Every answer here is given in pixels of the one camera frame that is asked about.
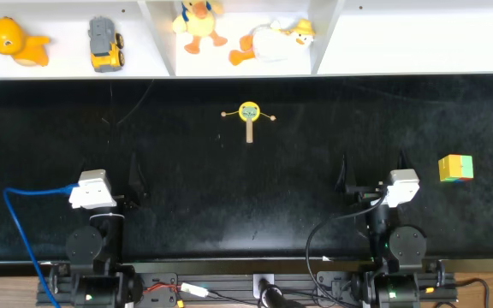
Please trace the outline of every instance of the wooden handle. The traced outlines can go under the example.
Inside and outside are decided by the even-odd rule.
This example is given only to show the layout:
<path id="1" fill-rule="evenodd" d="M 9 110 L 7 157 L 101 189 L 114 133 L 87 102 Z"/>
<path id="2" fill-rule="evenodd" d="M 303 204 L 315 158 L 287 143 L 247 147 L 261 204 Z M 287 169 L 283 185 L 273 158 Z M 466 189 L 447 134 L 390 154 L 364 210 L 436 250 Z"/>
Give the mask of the wooden handle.
<path id="1" fill-rule="evenodd" d="M 254 133 L 252 132 L 252 119 L 246 119 L 246 142 L 254 142 Z"/>

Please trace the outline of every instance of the toy construction vehicle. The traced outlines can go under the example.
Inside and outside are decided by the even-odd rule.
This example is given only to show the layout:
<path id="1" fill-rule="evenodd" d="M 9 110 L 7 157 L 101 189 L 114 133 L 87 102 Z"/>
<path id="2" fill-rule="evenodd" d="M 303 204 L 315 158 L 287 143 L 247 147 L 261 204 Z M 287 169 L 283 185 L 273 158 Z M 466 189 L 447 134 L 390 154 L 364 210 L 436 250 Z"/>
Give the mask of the toy construction vehicle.
<path id="1" fill-rule="evenodd" d="M 94 71 L 115 72 L 125 65 L 121 49 L 125 46 L 123 36 L 116 33 L 113 21 L 105 17 L 95 17 L 90 21 L 91 62 Z"/>

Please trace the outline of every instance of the blue vest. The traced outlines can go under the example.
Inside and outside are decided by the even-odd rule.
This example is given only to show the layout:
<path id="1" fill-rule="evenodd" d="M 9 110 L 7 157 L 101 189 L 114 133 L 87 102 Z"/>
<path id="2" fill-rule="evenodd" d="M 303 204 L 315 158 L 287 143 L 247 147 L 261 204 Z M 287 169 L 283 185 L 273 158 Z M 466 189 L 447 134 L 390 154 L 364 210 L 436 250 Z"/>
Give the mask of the blue vest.
<path id="1" fill-rule="evenodd" d="M 206 8 L 208 10 L 212 10 L 212 6 L 208 1 L 206 2 Z M 184 3 L 181 3 L 181 17 L 184 19 L 185 22 L 188 22 L 189 18 L 187 18 L 186 12 L 187 12 L 186 6 L 184 5 Z"/>

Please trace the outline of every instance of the wooden floor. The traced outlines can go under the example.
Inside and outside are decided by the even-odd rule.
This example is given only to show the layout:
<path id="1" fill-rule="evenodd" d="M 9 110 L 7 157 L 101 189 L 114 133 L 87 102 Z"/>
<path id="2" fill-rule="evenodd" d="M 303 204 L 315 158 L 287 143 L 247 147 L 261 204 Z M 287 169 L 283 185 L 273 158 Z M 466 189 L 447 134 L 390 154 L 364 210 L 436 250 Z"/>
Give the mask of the wooden floor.
<path id="1" fill-rule="evenodd" d="M 479 277 L 490 286 L 490 307 L 493 308 L 493 273 L 484 274 L 456 274 L 457 281 L 463 281 Z M 35 306 L 35 290 L 37 287 L 35 277 L 4 277 L 0 278 L 0 307 L 30 308 Z M 479 284 L 460 288 L 460 301 L 454 303 L 458 308 L 485 308 L 484 307 L 484 288 Z M 435 304 L 423 304 L 423 308 L 432 308 Z M 207 306 L 197 305 L 196 307 L 207 308 Z M 241 307 L 241 305 L 221 305 L 225 307 Z"/>

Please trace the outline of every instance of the blue cable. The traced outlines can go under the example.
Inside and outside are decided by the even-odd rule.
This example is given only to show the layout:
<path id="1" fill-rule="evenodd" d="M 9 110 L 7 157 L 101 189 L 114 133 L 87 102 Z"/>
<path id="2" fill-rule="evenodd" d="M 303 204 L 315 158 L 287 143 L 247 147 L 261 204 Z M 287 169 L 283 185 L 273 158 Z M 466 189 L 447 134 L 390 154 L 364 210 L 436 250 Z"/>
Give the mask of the blue cable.
<path id="1" fill-rule="evenodd" d="M 16 227 L 18 228 L 18 232 L 20 232 L 22 240 L 24 241 L 24 245 L 26 246 L 27 253 L 29 253 L 30 258 L 32 259 L 33 267 L 35 267 L 35 271 L 38 272 L 39 281 L 41 281 L 41 284 L 43 285 L 43 289 L 45 290 L 45 292 L 47 293 L 47 296 L 49 296 L 50 301 L 52 302 L 52 304 L 56 308 L 60 308 L 60 305 L 56 301 L 54 295 L 52 295 L 52 293 L 50 292 L 49 286 L 47 286 L 47 282 L 45 281 L 45 277 L 43 276 L 43 273 L 41 272 L 41 268 L 39 267 L 38 260 L 33 255 L 33 249 L 30 246 L 30 242 L 27 240 L 26 233 L 24 233 L 24 229 L 22 229 L 21 223 L 18 221 L 18 216 L 16 216 L 15 210 L 13 209 L 13 205 L 10 203 L 8 193 L 16 193 L 16 194 L 20 194 L 23 196 L 41 196 L 41 195 L 50 195 L 50 194 L 57 194 L 57 193 L 69 195 L 72 193 L 72 189 L 74 187 L 77 187 L 77 184 L 72 184 L 72 185 L 68 185 L 66 187 L 57 188 L 57 189 L 49 189 L 49 190 L 44 190 L 44 191 L 23 191 L 20 189 L 10 188 L 10 187 L 3 189 L 3 198 L 5 199 L 5 204 L 7 204 L 7 207 L 9 208 L 10 215 L 15 220 L 15 224 L 16 224 Z"/>

